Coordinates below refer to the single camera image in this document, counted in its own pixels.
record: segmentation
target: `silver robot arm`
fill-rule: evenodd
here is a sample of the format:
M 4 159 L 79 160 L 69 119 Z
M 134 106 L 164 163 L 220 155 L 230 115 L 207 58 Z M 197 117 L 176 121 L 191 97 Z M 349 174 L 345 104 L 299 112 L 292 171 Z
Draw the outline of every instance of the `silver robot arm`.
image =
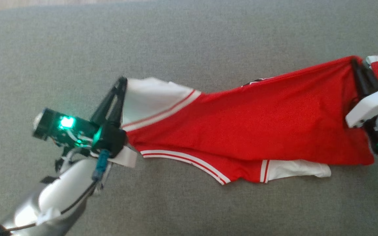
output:
M 45 177 L 0 224 L 0 236 L 63 236 L 83 214 L 100 187 L 91 176 L 96 161 L 83 159 L 57 178 Z
M 33 136 L 63 147 L 59 176 L 45 177 L 0 223 L 0 236 L 63 236 L 100 193 L 113 163 L 134 167 L 136 153 L 125 145 L 121 117 L 127 79 L 117 80 L 89 121 L 45 109 L 36 117 Z M 76 154 L 86 158 L 73 160 Z

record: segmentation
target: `black cable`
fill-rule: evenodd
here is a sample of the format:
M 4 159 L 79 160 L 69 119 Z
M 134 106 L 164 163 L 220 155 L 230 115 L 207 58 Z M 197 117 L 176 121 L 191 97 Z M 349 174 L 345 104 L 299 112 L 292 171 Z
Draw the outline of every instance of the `black cable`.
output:
M 80 195 L 80 197 L 78 197 L 78 199 L 75 200 L 75 202 L 73 202 L 65 210 L 61 211 L 60 214 L 63 215 L 67 211 L 71 210 L 74 206 L 76 206 L 90 191 L 93 190 L 92 188 L 94 188 L 96 186 L 97 182 L 98 181 L 93 181 L 90 184 L 90 186 Z M 8 232 L 16 231 L 16 230 L 22 230 L 22 229 L 26 229 L 26 228 L 30 228 L 30 227 L 35 227 L 35 226 L 36 226 L 36 223 L 25 225 L 25 226 L 20 226 L 20 227 L 9 228 L 7 230 L 1 231 L 0 235 L 3 234 L 3 233 L 8 233 Z
M 65 214 L 67 211 L 71 210 L 75 205 L 77 205 L 85 197 L 85 195 L 92 191 L 92 188 L 96 186 L 97 182 L 98 181 L 93 181 L 90 186 L 81 194 L 81 196 L 78 197 L 78 199 L 75 200 L 75 202 L 68 206 L 65 210 L 61 211 L 60 214 Z

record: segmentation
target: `gray fabric surface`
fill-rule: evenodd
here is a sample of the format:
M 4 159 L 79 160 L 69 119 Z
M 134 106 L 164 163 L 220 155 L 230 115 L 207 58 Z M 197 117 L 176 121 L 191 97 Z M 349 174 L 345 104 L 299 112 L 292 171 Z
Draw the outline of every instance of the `gray fabric surface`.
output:
M 88 118 L 118 75 L 212 92 L 354 54 L 378 54 L 378 1 L 0 12 L 0 219 L 54 173 L 61 150 L 31 137 L 44 107 Z M 140 157 L 135 169 L 114 168 L 69 235 L 378 235 L 378 164 L 331 169 L 324 179 L 221 186 L 185 163 Z

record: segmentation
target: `red and white stripe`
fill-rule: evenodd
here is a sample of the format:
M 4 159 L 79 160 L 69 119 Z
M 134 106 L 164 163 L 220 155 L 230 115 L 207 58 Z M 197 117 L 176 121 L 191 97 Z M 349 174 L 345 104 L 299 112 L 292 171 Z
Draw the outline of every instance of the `red and white stripe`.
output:
M 184 99 L 180 100 L 178 103 L 174 104 L 171 106 L 169 109 L 166 109 L 162 112 L 159 112 L 156 115 L 141 119 L 139 121 L 135 121 L 132 123 L 124 124 L 122 126 L 122 129 L 125 131 L 131 131 L 131 130 L 136 130 L 151 124 L 154 124 L 155 122 L 159 122 L 162 119 L 165 119 L 181 109 L 183 109 L 185 106 L 189 105 L 192 103 L 195 99 L 197 99 L 201 95 L 201 92 L 198 90 L 193 90 L 188 96 L 186 96 Z
M 259 182 L 267 183 L 268 180 L 268 167 L 269 167 L 269 160 L 263 160 L 261 166 L 261 176 L 259 178 Z
M 144 158 L 162 157 L 162 158 L 183 161 L 185 163 L 192 164 L 198 167 L 199 169 L 205 171 L 209 175 L 213 176 L 222 185 L 228 184 L 229 182 L 231 182 L 229 178 L 227 178 L 225 175 L 223 175 L 221 172 L 219 172 L 210 164 L 206 163 L 205 161 L 197 157 L 194 157 L 192 155 L 189 155 L 183 152 L 167 151 L 167 150 L 144 150 L 144 151 L 141 151 L 141 154 Z

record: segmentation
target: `jersey hem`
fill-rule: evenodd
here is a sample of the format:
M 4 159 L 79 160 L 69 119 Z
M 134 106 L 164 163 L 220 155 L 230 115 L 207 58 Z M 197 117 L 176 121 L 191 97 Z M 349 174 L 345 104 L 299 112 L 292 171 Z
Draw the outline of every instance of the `jersey hem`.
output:
M 231 182 L 231 180 L 227 176 L 219 172 L 217 169 L 215 169 L 212 165 L 208 164 L 204 160 L 201 160 L 198 157 L 194 157 L 183 152 L 169 150 L 143 150 L 141 151 L 141 154 L 144 158 L 159 157 L 189 163 L 208 173 L 222 185 Z
M 261 182 L 261 183 L 267 183 L 268 182 L 268 178 L 269 178 L 268 167 L 269 167 L 269 160 L 262 160 L 259 182 Z

